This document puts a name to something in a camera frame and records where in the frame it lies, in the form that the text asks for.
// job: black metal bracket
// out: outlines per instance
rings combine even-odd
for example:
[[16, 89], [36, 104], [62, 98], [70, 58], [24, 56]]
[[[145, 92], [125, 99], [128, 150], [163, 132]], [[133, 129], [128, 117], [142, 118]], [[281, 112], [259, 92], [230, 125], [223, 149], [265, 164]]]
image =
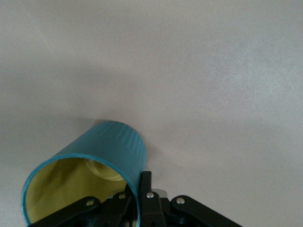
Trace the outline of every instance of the black metal bracket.
[[[197, 202], [180, 195], [160, 198], [152, 190], [152, 173], [142, 172], [140, 184], [140, 227], [241, 227]], [[137, 220], [136, 204], [128, 186], [103, 203], [85, 197], [45, 217], [29, 227], [132, 227]]]

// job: table surface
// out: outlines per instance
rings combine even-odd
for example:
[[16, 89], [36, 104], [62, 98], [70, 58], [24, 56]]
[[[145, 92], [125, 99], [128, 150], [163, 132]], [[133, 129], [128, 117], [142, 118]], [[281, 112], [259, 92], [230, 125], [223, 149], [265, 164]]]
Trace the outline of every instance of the table surface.
[[0, 225], [94, 124], [143, 137], [153, 187], [244, 227], [303, 223], [303, 1], [0, 1]]

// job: white tabletop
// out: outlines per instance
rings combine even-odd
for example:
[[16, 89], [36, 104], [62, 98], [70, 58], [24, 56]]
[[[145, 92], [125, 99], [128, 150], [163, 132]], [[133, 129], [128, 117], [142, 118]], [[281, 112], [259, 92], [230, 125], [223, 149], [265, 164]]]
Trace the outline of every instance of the white tabletop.
[[153, 187], [244, 227], [303, 223], [303, 1], [0, 1], [0, 226], [96, 122], [142, 135]]

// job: screw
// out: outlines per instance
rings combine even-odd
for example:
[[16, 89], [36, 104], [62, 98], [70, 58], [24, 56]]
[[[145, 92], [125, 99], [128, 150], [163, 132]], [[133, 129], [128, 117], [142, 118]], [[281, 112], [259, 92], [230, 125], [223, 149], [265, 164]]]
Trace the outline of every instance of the screw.
[[119, 195], [119, 199], [124, 199], [125, 198], [125, 194], [120, 194]]
[[177, 198], [177, 204], [184, 204], [185, 200], [183, 198]]
[[93, 204], [94, 204], [94, 201], [93, 201], [93, 200], [90, 200], [90, 201], [87, 201], [87, 202], [86, 202], [86, 205], [87, 205], [87, 206], [91, 206], [91, 205], [93, 205]]
[[146, 197], [151, 199], [151, 198], [154, 197], [154, 194], [152, 192], [149, 192], [149, 193], [146, 194]]

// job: silver screw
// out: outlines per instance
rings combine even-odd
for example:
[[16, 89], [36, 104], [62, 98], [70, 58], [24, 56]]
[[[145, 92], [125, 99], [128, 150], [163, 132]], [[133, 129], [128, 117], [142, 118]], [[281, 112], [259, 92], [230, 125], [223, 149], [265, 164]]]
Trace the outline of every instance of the silver screw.
[[93, 205], [93, 204], [94, 204], [94, 201], [93, 201], [93, 200], [90, 200], [90, 201], [87, 201], [87, 202], [86, 202], [86, 205], [87, 205], [87, 206], [91, 206], [91, 205]]
[[119, 195], [119, 199], [124, 199], [124, 198], [125, 198], [124, 194]]
[[177, 204], [184, 204], [185, 200], [183, 198], [177, 198]]
[[154, 197], [154, 194], [152, 192], [149, 192], [149, 193], [146, 194], [146, 197], [151, 199], [151, 198]]

